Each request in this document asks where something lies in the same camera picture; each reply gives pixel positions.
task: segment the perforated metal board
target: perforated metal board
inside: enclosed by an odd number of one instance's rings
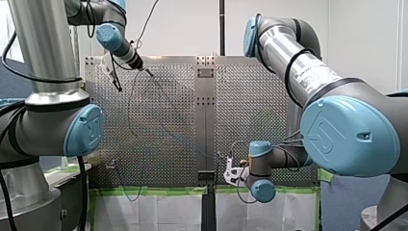
[[[225,155],[234,141],[271,141],[285,137],[288,96],[279,78],[255,59],[216,57],[217,126],[216,151]],[[247,160],[247,145],[236,145],[234,165]],[[225,161],[218,162],[218,179],[223,183]],[[281,186],[314,186],[317,169],[303,167],[298,172],[274,169],[272,182]]]
[[[90,174],[93,188],[196,185],[195,57],[143,59],[155,77],[117,67],[123,92],[114,88],[96,57],[88,59],[87,91],[106,116]],[[117,169],[106,169],[111,160]]]
[[[105,138],[89,158],[94,164],[91,187],[196,186],[197,171],[202,169],[217,169],[217,181],[223,183],[225,163],[217,157],[227,154],[232,142],[279,143],[285,136],[288,98],[283,84],[256,60],[143,59],[155,79],[145,72],[135,78],[136,70],[116,68],[123,92],[117,92],[102,72],[98,58],[86,60],[87,91],[107,117]],[[197,77],[204,67],[215,75]],[[235,155],[236,162],[246,159],[247,147],[238,145]],[[116,169],[106,169],[111,160],[116,160]],[[295,173],[274,170],[272,177],[275,184],[285,186],[317,182],[314,167]]]

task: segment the diamond plate panel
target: diamond plate panel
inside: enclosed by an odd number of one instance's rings
[[[216,153],[225,156],[234,141],[281,142],[290,116],[282,81],[254,59],[220,57],[216,64]],[[247,160],[247,151],[247,145],[236,145],[234,166],[239,160]],[[225,160],[218,160],[216,168],[222,184]],[[317,171],[315,167],[303,167],[298,172],[274,169],[272,182],[281,186],[313,186]]]
[[[93,188],[197,184],[195,57],[144,61],[154,78],[116,68],[123,92],[98,65],[87,66],[87,91],[106,116],[105,137],[89,179]],[[111,160],[117,169],[106,169]]]

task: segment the gray robot arm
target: gray robot arm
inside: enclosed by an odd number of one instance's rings
[[[313,160],[330,172],[360,177],[408,173],[408,100],[400,97],[405,94],[386,96],[360,79],[337,74],[320,59],[312,27],[300,20],[250,19],[244,53],[276,73],[303,109],[304,148],[292,150],[302,166]],[[270,170],[296,165],[272,144],[255,141],[246,185],[258,200],[271,201]]]
[[[96,38],[100,44],[133,69],[142,69],[136,48],[125,38],[126,3],[124,0],[81,2],[64,0],[68,23],[74,26],[100,25]]]

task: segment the black cable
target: black cable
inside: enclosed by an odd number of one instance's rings
[[[312,55],[316,56],[316,53],[313,49],[309,49],[309,48],[303,48],[301,49],[299,52],[297,52],[296,54],[294,54],[291,59],[288,62],[288,65],[286,66],[286,70],[285,70],[285,89],[286,92],[288,93],[289,97],[291,98],[291,100],[293,101],[293,103],[295,103],[299,108],[303,108],[303,106],[299,103],[299,101],[294,97],[293,93],[292,93],[292,89],[289,83],[289,77],[291,74],[291,68],[293,63],[297,60],[297,58],[305,53],[311,53]]]
[[[154,12],[154,9],[156,8],[156,5],[157,5],[158,2],[159,2],[159,0],[156,0],[156,2],[153,4],[152,9],[150,10],[150,14],[149,14],[149,16],[147,17],[146,22],[144,22],[143,30],[141,31],[140,36],[139,36],[139,38],[138,38],[138,40],[137,40],[137,43],[136,43],[136,50],[138,50],[139,48],[141,48],[141,46],[139,46],[139,42],[141,42],[141,38],[142,38],[143,35],[144,35],[144,31],[146,30],[147,23],[149,22],[150,17],[152,16],[152,14],[153,14],[153,12]]]
[[[278,148],[285,153],[285,167],[288,165],[288,155],[292,158],[292,160],[296,162],[297,167],[295,169],[288,168],[289,171],[300,171],[300,168],[301,168],[300,162],[299,160],[297,160],[297,158],[294,156],[294,154],[291,151],[289,151],[288,149],[284,148],[281,145],[274,145],[273,147]]]
[[[395,219],[397,219],[399,216],[405,214],[406,212],[408,212],[408,204],[406,204],[404,207],[398,209],[396,212],[391,214],[389,217],[385,218],[383,221],[381,221],[379,224],[377,224],[375,227],[373,227],[370,231],[379,231],[379,230],[383,229],[389,223],[393,222]]]
[[[127,25],[127,17],[126,17],[126,11],[124,11],[118,4],[116,4],[115,2],[112,2],[111,0],[108,0],[108,2],[114,6],[115,8],[117,8],[118,11],[120,11],[120,14],[122,14],[123,19],[125,20],[125,26]]]
[[[117,76],[117,72],[116,72],[116,67],[115,67],[114,60],[115,60],[115,59],[114,59],[114,55],[111,53],[112,69],[114,70],[114,76],[115,76],[113,83],[114,83],[115,88],[116,88],[119,92],[122,92],[123,89],[122,89],[122,85],[120,84],[119,77]]]
[[[87,212],[88,212],[88,185],[87,185],[87,171],[85,169],[85,163],[82,156],[78,156],[78,165],[81,173],[81,197],[82,197],[82,209],[79,218],[78,228],[80,231],[86,231],[85,226],[87,224]]]
[[[254,201],[246,201],[246,200],[244,200],[244,199],[242,198],[242,196],[240,195],[240,182],[241,182],[241,177],[242,177],[243,172],[246,170],[246,168],[247,168],[247,167],[244,167],[244,168],[243,168],[243,170],[241,171],[240,177],[238,178],[238,181],[237,181],[237,195],[238,195],[238,197],[240,198],[240,200],[241,200],[243,203],[245,203],[245,204],[255,204],[256,202],[258,202],[258,200],[255,199]]]
[[[261,52],[261,45],[259,44],[259,28],[258,28],[258,22],[259,22],[259,20],[261,20],[261,14],[260,13],[257,13],[256,14],[256,16],[255,16],[255,45],[256,45],[256,47],[257,47],[257,49],[258,49],[258,57],[259,57],[259,59],[260,59],[260,61],[261,61],[261,64],[270,72],[270,73],[272,73],[272,74],[276,74],[276,72],[273,70],[273,69],[271,69],[266,63],[265,63],[265,61],[264,61],[264,58],[263,58],[263,56],[262,56],[262,52]]]
[[[3,66],[9,72],[11,72],[11,73],[13,73],[13,74],[15,74],[15,75],[17,75],[19,77],[22,77],[24,79],[28,79],[28,80],[35,81],[35,82],[41,82],[41,83],[49,83],[49,84],[67,84],[67,83],[74,83],[74,82],[82,81],[82,78],[78,78],[78,77],[77,78],[69,78],[69,79],[65,79],[65,80],[51,80],[51,79],[39,78],[39,77],[36,77],[36,76],[29,76],[27,74],[24,74],[24,73],[21,73],[21,72],[19,72],[17,70],[14,70],[12,67],[10,67],[7,64],[6,57],[7,57],[8,53],[9,53],[10,49],[12,48],[12,45],[13,45],[16,37],[17,37],[17,33],[14,31],[14,33],[12,35],[12,38],[10,39],[9,43],[7,43],[6,48],[4,48],[4,51],[3,51],[3,54],[2,54]]]
[[[135,198],[132,199],[132,198],[130,197],[130,195],[126,192],[126,186],[125,186],[125,183],[124,183],[124,181],[123,181],[122,175],[120,174],[120,170],[119,170],[119,167],[118,167],[117,163],[116,163],[116,165],[115,165],[115,170],[116,170],[116,173],[117,173],[117,177],[119,178],[120,185],[122,185],[123,192],[125,193],[127,199],[128,199],[130,202],[135,202],[135,201],[137,201],[137,200],[139,199],[139,197],[140,197],[141,185],[139,186],[138,194],[136,195]],[[141,173],[140,173],[140,180],[141,180],[141,181],[143,180],[143,176],[144,176],[144,170],[142,170]]]
[[[7,209],[7,216],[9,217],[9,225],[12,231],[18,231],[17,227],[15,226],[15,221],[14,221],[14,216],[13,216],[13,208],[12,208],[12,202],[10,200],[10,195],[9,195],[9,190],[7,189],[6,181],[4,180],[3,174],[1,173],[0,170],[0,185],[1,189],[3,191],[4,195],[4,201],[6,203],[6,209]]]
[[[87,1],[87,6],[85,7],[85,12],[87,14],[87,19],[92,25],[92,30],[89,30],[89,25],[87,25],[88,30],[88,37],[93,38],[95,35],[95,28],[96,28],[96,18],[95,18],[95,11],[93,10],[93,6],[90,4],[90,0]]]

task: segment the blue joint cap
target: blue joint cap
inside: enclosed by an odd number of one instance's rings
[[[251,17],[246,23],[245,34],[243,36],[243,54],[246,57],[255,57],[255,39],[257,29],[255,28],[255,17]]]
[[[330,172],[372,177],[396,165],[400,143],[393,124],[372,105],[328,96],[304,112],[300,130],[313,161]]]
[[[105,117],[94,104],[84,107],[72,120],[64,141],[64,155],[84,156],[96,149],[102,139]]]
[[[252,141],[249,145],[250,157],[262,157],[272,150],[272,144],[269,141]]]
[[[121,9],[126,11],[126,0],[109,0],[111,3],[119,6]]]
[[[19,101],[24,101],[22,98],[8,98],[8,99],[0,99],[0,108],[6,107],[10,104],[19,102]]]
[[[263,179],[251,186],[251,194],[259,202],[268,203],[276,196],[276,189],[270,180]]]
[[[123,42],[123,35],[111,23],[102,24],[96,31],[96,38],[105,49],[111,52],[118,50]]]

